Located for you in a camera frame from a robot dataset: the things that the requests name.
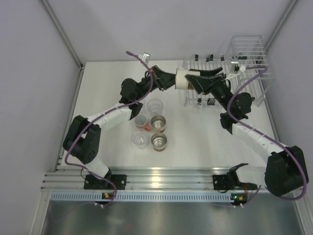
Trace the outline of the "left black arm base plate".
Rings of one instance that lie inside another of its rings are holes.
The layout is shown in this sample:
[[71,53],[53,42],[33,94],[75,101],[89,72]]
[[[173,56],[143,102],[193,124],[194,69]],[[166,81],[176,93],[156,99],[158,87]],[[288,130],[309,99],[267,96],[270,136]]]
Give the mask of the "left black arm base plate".
[[[109,180],[116,186],[117,190],[125,190],[127,175],[113,174]],[[90,174],[85,176],[84,189],[86,190],[111,190],[113,186],[101,179],[98,179]]]

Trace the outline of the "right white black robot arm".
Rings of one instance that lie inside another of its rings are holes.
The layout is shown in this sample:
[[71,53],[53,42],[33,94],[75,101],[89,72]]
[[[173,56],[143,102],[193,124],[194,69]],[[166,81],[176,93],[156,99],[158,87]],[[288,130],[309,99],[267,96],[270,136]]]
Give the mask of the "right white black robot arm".
[[309,177],[303,151],[298,146],[288,147],[276,141],[249,122],[252,96],[242,92],[244,86],[232,93],[222,68],[188,70],[183,78],[187,80],[187,88],[214,96],[225,109],[220,114],[222,128],[245,142],[265,163],[265,166],[243,163],[230,168],[227,176],[231,187],[239,189],[246,183],[255,184],[282,199],[286,199],[285,194],[302,188],[294,200],[305,196]]

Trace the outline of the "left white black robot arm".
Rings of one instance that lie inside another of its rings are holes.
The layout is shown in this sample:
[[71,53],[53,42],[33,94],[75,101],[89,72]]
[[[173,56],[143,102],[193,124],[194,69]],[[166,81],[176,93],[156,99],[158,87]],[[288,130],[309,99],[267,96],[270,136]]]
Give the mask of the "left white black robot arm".
[[111,170],[98,159],[101,133],[136,117],[147,94],[155,89],[167,90],[175,84],[176,75],[152,66],[140,82],[126,78],[121,84],[120,101],[107,111],[91,117],[76,116],[66,134],[63,149],[76,157],[79,167],[87,170],[102,189],[111,185]]

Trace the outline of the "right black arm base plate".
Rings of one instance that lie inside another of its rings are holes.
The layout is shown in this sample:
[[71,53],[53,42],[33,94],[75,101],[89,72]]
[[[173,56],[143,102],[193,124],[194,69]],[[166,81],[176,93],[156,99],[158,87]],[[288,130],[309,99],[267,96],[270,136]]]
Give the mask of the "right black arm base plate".
[[228,190],[232,189],[231,183],[227,175],[213,175],[213,186],[214,190],[221,193],[226,193]]

